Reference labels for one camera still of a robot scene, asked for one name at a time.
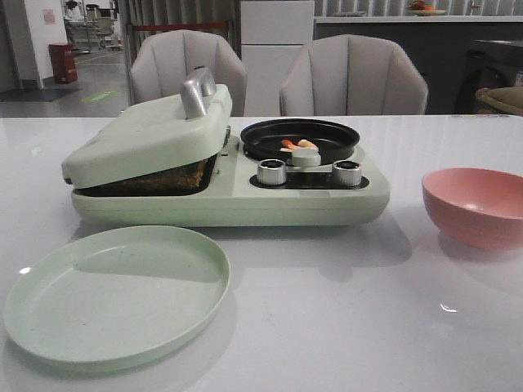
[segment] plate on counter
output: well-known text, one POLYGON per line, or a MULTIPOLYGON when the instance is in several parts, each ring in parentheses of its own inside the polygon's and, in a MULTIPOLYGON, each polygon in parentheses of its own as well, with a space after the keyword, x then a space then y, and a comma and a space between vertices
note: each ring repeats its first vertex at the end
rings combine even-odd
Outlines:
POLYGON ((409 10, 413 15, 417 16, 436 16, 443 15, 446 10, 409 10))
POLYGON ((229 286, 210 238, 136 226, 79 239, 38 262, 11 289, 10 338, 51 365, 106 372, 174 351, 211 321, 229 286))

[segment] floor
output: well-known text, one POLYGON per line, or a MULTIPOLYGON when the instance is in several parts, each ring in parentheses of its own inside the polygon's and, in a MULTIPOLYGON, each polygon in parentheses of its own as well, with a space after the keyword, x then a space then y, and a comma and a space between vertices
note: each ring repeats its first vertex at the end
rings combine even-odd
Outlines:
POLYGON ((116 117, 129 106, 123 51, 75 56, 78 80, 49 88, 78 89, 52 102, 0 102, 0 118, 116 117))

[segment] black frying pan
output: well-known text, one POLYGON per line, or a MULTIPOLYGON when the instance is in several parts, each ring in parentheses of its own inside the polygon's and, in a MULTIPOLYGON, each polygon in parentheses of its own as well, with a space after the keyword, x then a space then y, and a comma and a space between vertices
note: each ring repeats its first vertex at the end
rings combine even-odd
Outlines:
POLYGON ((296 144, 307 139, 318 146, 322 165, 350 157, 360 141, 358 132, 345 125, 306 118, 257 122, 243 129, 240 138, 249 157, 284 162, 291 158, 291 153, 279 151, 283 147, 281 140, 289 139, 296 144))

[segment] gray chair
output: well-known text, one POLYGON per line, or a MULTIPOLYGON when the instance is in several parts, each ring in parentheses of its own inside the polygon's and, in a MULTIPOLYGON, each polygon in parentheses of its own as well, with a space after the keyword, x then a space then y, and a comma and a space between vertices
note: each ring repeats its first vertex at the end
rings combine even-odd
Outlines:
POLYGON ((132 103, 179 94, 185 77, 202 65, 229 88, 231 115, 243 116, 247 71, 242 61, 223 37, 192 30, 155 34, 142 43, 131 67, 132 103))
POLYGON ((284 80, 283 116, 424 114, 428 88, 395 42, 338 35, 304 45, 284 80))

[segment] trash can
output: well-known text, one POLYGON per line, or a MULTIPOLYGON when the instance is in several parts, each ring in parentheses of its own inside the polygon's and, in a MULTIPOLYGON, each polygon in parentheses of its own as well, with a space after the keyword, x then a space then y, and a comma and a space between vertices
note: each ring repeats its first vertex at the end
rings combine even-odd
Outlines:
POLYGON ((78 79, 73 48, 70 43, 52 43, 49 45, 52 71, 57 83, 71 83, 78 79))

